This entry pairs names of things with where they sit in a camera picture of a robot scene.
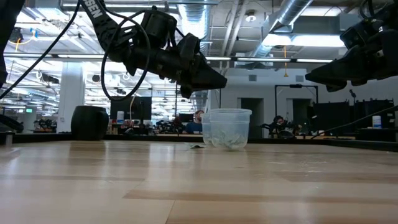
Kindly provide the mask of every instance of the person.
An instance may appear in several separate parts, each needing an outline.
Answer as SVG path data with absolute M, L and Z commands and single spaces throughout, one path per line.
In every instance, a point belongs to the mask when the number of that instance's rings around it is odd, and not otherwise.
M 198 110 L 195 112 L 195 119 L 193 122 L 188 123 L 185 127 L 183 134 L 196 134 L 202 131 L 201 129 L 201 115 L 204 113 L 203 110 Z

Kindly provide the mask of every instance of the computer monitor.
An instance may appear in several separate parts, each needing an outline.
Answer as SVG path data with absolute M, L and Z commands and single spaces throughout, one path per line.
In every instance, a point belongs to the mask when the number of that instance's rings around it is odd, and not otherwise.
M 117 119 L 118 111 L 124 112 L 124 119 L 130 119 L 132 97 L 123 101 L 111 101 L 111 119 Z M 150 120 L 152 115 L 152 98 L 136 96 L 131 106 L 131 119 Z
M 193 114 L 180 114 L 180 121 L 183 123 L 193 122 Z

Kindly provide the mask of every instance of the white column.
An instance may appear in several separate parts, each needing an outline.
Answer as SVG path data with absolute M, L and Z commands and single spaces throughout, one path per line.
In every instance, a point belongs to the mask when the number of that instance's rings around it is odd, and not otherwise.
M 34 122 L 37 119 L 37 107 L 27 106 L 24 113 L 24 131 L 23 133 L 33 133 L 35 129 Z
M 86 75 L 80 62 L 64 62 L 62 68 L 57 132 L 70 131 L 76 106 L 85 103 Z

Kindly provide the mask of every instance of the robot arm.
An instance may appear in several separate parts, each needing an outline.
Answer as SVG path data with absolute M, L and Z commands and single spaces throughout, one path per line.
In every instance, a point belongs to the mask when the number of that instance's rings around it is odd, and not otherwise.
M 348 51 L 307 74 L 309 81 L 326 85 L 328 91 L 338 91 L 351 81 L 353 86 L 368 80 L 382 80 L 398 75 L 398 1 L 365 18 L 340 35 Z
M 136 73 L 137 68 L 147 68 L 147 71 L 158 74 L 161 79 L 175 80 L 181 85 L 181 94 L 185 98 L 189 98 L 193 91 L 225 87 L 226 78 L 209 67 L 206 58 L 200 53 L 200 39 L 187 34 L 178 44 L 175 43 L 177 20 L 174 17 L 152 8 L 141 12 L 144 13 L 142 29 L 138 26 L 120 28 L 108 16 L 103 0 L 78 2 L 93 23 L 98 42 L 107 51 L 109 59 L 122 62 L 131 75 Z M 150 43 L 149 50 L 146 36 Z M 4 39 L 0 44 L 5 45 L 6 42 L 7 39 Z

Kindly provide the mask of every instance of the desk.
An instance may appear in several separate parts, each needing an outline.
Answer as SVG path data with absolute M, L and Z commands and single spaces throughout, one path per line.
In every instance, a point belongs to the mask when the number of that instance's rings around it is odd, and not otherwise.
M 311 139 L 313 136 L 296 136 L 296 139 Z M 340 137 L 334 137 L 334 136 L 317 136 L 314 139 L 351 139 L 355 140 L 354 136 L 340 136 Z
M 202 134 L 157 134 L 157 136 L 170 136 L 170 137 L 203 137 Z
M 398 223 L 393 152 L 64 141 L 2 148 L 0 165 L 2 223 Z

